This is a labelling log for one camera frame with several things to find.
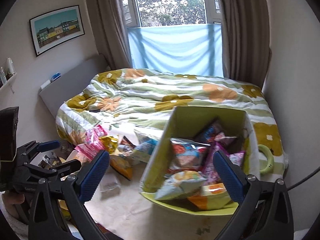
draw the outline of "cable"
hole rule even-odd
[[[304,179],[300,180],[299,182],[297,182],[296,184],[290,186],[287,188],[287,190],[291,190],[297,186],[299,186],[300,184],[304,183],[305,181],[307,181],[308,179],[310,179],[311,177],[313,177],[314,175],[316,175],[318,172],[320,171],[320,167],[318,169],[316,169],[314,172],[312,172],[311,174],[309,174],[308,176],[306,176]]]

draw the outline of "green ring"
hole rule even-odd
[[[268,160],[267,166],[263,170],[260,170],[260,174],[263,176],[273,171],[273,164],[275,163],[275,160],[272,152],[267,146],[258,144],[258,149],[267,157]]]

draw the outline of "wall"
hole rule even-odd
[[[66,41],[36,57],[29,19],[79,5],[85,35]],[[40,85],[53,74],[67,72],[97,54],[85,0],[17,0],[0,26],[0,62],[11,57],[18,73],[12,88],[0,93],[0,109],[19,106],[17,145],[58,138],[55,120],[38,97]]]
[[[268,0],[272,59],[263,92],[289,154],[290,186],[320,166],[320,23],[305,0]],[[295,230],[320,212],[320,173],[289,192]]]

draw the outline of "blue cloth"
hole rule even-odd
[[[128,28],[134,68],[223,77],[221,24]]]

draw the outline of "screw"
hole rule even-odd
[[[71,174],[71,175],[69,175],[68,177],[67,177],[67,180],[68,181],[73,181],[73,180],[75,180],[76,179],[76,176],[74,175],[74,174]]]
[[[250,180],[250,181],[255,181],[255,180],[256,180],[256,176],[251,175],[251,174],[249,174],[249,175],[247,176],[247,178],[248,178],[248,180]]]
[[[279,185],[283,185],[283,184],[284,184],[284,181],[283,181],[283,179],[278,179],[278,180],[277,180],[277,183],[278,183]]]
[[[44,184],[44,183],[45,183],[45,178],[39,179],[38,183],[39,183],[39,184]]]

